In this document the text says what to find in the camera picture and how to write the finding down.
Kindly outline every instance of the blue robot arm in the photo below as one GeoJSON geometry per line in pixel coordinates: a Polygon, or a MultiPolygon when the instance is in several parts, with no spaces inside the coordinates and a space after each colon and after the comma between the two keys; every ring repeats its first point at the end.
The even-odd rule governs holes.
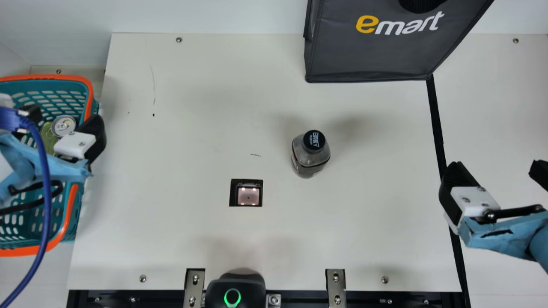
{"type": "MultiPolygon", "coordinates": [[[[548,191],[548,162],[534,161],[529,176],[548,191]]],[[[467,247],[536,261],[548,273],[548,211],[542,205],[501,209],[461,162],[447,167],[438,195],[445,219],[467,247]],[[502,218],[512,219],[497,222],[502,218]]]]}

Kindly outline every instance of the teal plastic basket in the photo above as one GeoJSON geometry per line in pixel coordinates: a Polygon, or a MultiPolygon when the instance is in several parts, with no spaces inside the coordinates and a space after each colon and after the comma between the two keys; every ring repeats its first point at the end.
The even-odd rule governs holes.
{"type": "MultiPolygon", "coordinates": [[[[42,110],[43,121],[69,115],[82,124],[97,114],[99,104],[93,98],[92,84],[80,76],[24,75],[0,78],[0,93],[12,96],[15,107],[36,104],[42,110]]],[[[35,148],[31,134],[21,142],[35,148]]],[[[52,223],[48,249],[59,242],[73,241],[76,236],[84,183],[64,182],[63,192],[52,202],[52,223]]],[[[14,197],[10,206],[31,202],[43,195],[43,190],[23,192],[14,197]]],[[[38,251],[43,225],[44,205],[0,217],[0,257],[33,255],[38,251]]]]}

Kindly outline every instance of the black frame edge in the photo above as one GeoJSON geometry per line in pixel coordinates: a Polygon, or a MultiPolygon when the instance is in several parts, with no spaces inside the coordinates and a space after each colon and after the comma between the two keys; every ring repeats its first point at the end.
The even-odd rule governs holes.
{"type": "MultiPolygon", "coordinates": [[[[445,150],[443,148],[442,125],[439,118],[438,99],[436,95],[436,85],[434,83],[433,75],[430,77],[430,79],[426,80],[426,90],[428,92],[428,103],[430,105],[430,117],[432,119],[434,146],[436,149],[439,178],[441,180],[447,168],[447,162],[445,157],[445,150]]],[[[453,255],[455,257],[456,271],[459,275],[460,288],[462,289],[462,300],[464,302],[464,307],[471,308],[470,295],[468,293],[468,282],[466,280],[466,268],[464,266],[463,249],[460,246],[460,238],[459,236],[453,234],[450,227],[448,227],[448,230],[449,236],[451,237],[451,245],[453,246],[453,255]]]]}

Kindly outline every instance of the emart logo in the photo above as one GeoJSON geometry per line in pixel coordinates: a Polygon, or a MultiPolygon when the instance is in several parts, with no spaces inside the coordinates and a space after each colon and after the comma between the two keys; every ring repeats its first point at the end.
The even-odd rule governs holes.
{"type": "Polygon", "coordinates": [[[358,18],[358,22],[356,23],[356,30],[361,33],[372,33],[373,31],[375,31],[375,34],[381,34],[384,31],[384,35],[390,35],[392,34],[392,30],[396,28],[394,34],[400,35],[400,33],[409,34],[415,31],[423,31],[430,23],[430,27],[428,29],[431,31],[436,31],[438,30],[437,24],[439,19],[444,16],[445,14],[439,11],[436,15],[430,16],[425,20],[413,20],[406,24],[403,21],[381,21],[379,23],[379,19],[377,17],[364,15],[358,18]]]}

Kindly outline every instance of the black bottle cap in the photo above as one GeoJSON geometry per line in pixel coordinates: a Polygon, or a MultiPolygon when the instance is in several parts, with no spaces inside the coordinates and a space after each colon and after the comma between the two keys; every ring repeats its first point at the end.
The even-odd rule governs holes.
{"type": "Polygon", "coordinates": [[[308,153],[318,153],[326,145],[326,137],[319,130],[309,130],[302,138],[302,145],[308,153]]]}

